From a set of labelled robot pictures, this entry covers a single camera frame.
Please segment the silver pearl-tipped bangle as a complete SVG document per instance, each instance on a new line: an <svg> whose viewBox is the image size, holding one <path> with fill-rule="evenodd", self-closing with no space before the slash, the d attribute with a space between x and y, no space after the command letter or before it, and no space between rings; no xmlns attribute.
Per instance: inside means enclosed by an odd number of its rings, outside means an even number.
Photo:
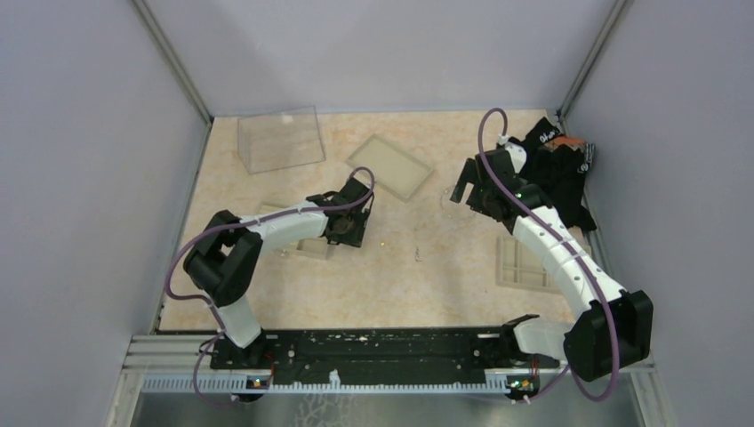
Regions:
<svg viewBox="0 0 754 427"><path fill-rule="evenodd" d="M449 186L441 193L439 204L443 216L454 221L466 221L473 218L476 213L464 201L455 203L450 199L453 190L454 186Z"/></svg>

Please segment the clear acrylic box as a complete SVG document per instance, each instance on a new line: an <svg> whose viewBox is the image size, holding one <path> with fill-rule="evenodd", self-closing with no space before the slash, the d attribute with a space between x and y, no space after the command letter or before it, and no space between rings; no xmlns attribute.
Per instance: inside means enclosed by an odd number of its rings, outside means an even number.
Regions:
<svg viewBox="0 0 754 427"><path fill-rule="evenodd" d="M240 117L237 154L249 174L325 161L316 107Z"/></svg>

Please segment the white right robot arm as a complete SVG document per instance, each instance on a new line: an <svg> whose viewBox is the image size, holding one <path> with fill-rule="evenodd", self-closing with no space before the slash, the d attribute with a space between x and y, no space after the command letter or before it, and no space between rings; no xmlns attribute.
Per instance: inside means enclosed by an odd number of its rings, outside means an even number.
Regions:
<svg viewBox="0 0 754 427"><path fill-rule="evenodd" d="M574 315L572 323L519 320L501 341L502 358L513 367L534 354L563 360L585 382L646 359L654 315L649 296L626 290L598 266L545 192L519 176L523 155L506 143L467 158L450 197L502 223L537 256Z"/></svg>

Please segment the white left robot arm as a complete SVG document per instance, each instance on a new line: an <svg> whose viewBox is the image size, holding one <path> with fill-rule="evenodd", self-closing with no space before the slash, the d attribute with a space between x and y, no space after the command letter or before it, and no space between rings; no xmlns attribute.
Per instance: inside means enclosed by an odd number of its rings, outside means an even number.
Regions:
<svg viewBox="0 0 754 427"><path fill-rule="evenodd" d="M437 326L418 299L461 271L452 192L401 201L360 175L263 215L222 209L172 257L164 292L207 309L246 368L264 361L275 329Z"/></svg>

